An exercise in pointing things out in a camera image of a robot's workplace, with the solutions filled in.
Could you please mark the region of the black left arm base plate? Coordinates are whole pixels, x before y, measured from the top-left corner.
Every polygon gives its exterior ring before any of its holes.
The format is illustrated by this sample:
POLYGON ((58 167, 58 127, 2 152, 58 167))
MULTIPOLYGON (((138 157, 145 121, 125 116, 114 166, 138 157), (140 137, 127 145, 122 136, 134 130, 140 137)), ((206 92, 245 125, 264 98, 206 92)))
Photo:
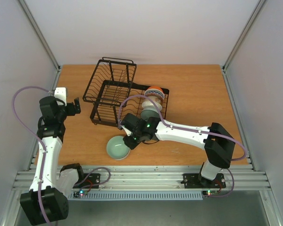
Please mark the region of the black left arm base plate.
POLYGON ((98 183, 100 182, 100 174, 99 173, 92 173, 88 176, 88 178, 78 186, 74 186, 73 188, 84 188, 84 189, 96 189, 99 188, 98 183))

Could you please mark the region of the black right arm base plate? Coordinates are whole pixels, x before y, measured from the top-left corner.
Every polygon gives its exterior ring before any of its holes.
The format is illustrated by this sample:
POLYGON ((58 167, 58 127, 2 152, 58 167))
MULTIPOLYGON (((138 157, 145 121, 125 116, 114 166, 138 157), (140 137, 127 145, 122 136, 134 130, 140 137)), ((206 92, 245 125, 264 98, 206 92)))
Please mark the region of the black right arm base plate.
POLYGON ((214 180, 203 178, 200 173, 185 173, 183 174, 183 180, 181 184, 184 188, 196 189, 196 188, 226 188, 225 178, 222 173, 218 173, 214 180))

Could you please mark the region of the red patterned bowl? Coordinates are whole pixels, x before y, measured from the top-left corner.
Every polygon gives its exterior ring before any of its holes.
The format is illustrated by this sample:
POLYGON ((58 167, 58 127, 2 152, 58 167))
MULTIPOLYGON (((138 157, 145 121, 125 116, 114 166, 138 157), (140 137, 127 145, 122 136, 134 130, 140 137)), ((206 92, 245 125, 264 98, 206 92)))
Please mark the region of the red patterned bowl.
POLYGON ((144 93, 145 96, 149 97, 149 96, 155 96, 157 97, 158 99, 160 99, 160 101, 162 102, 165 98, 165 95, 163 92, 160 92, 160 91, 156 91, 156 90, 146 90, 145 93, 144 93))

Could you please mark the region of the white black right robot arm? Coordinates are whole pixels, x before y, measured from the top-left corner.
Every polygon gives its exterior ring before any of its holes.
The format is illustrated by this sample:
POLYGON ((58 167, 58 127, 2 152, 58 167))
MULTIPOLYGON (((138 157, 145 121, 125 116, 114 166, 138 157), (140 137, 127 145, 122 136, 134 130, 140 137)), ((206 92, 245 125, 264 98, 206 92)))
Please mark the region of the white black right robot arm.
POLYGON ((232 136, 219 123, 209 127, 193 127, 171 123, 157 117, 147 120, 128 113, 119 126, 125 130, 123 141, 131 150, 145 141, 174 141, 188 144, 205 151, 207 160, 200 168, 198 181, 210 186, 222 169, 231 165, 235 143, 232 136))

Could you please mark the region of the light green ceramic bowl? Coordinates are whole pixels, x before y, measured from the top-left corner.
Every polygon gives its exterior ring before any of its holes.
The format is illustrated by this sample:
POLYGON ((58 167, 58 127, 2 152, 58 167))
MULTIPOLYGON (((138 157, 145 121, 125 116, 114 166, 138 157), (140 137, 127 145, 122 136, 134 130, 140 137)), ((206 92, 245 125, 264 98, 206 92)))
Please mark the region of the light green ceramic bowl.
POLYGON ((141 117, 141 119, 147 121, 150 117, 160 118, 160 115, 159 115, 159 113, 157 112, 156 109, 151 109, 151 108, 146 109, 146 108, 144 108, 141 111, 140 117, 141 117))

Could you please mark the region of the plain white bowl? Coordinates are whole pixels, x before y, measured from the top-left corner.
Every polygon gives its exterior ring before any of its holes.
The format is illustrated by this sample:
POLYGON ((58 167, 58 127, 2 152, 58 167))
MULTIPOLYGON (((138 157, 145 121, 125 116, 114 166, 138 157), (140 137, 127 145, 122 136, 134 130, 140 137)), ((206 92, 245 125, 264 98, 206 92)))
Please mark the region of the plain white bowl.
POLYGON ((153 103, 149 99, 145 98, 143 103, 142 103, 143 109, 146 108, 146 107, 156 106, 160 111, 162 110, 162 99, 160 97, 148 96, 148 98, 151 99, 153 103))

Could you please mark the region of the black wire dish rack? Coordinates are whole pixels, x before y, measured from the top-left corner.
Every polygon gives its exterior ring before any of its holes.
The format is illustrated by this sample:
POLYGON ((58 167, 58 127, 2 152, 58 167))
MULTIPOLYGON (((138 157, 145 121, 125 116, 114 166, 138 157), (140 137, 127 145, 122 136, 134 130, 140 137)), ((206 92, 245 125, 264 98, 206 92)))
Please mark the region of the black wire dish rack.
POLYGON ((143 98, 134 97, 120 106, 129 96, 143 95, 149 88, 134 83, 136 69, 137 64, 130 59, 102 57, 97 62, 83 95, 83 101, 93 104, 93 124, 117 127, 119 111, 121 117, 127 113, 140 116, 143 98))

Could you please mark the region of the white bowl with orange outside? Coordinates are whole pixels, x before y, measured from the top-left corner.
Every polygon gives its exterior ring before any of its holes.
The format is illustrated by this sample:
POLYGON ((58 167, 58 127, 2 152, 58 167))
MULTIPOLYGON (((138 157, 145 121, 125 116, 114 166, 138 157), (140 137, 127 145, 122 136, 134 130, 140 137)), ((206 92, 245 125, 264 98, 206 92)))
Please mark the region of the white bowl with orange outside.
POLYGON ((158 87, 158 86, 150 86, 149 88, 147 88, 147 90, 156 90, 156 91, 160 91, 163 92, 162 88, 158 87))

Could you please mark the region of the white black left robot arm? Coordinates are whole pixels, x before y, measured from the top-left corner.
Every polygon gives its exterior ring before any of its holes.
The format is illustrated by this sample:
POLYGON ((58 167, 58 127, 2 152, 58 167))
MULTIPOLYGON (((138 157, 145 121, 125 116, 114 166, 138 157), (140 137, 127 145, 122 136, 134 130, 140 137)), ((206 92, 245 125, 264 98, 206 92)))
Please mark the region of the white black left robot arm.
POLYGON ((42 116, 38 121, 39 157, 29 191, 20 196, 20 205, 33 226, 51 225, 68 217, 67 197, 73 187, 85 184, 80 164, 63 166, 58 171, 58 157, 63 145, 68 116, 80 114, 78 98, 68 103, 64 98, 44 97, 39 101, 42 116))

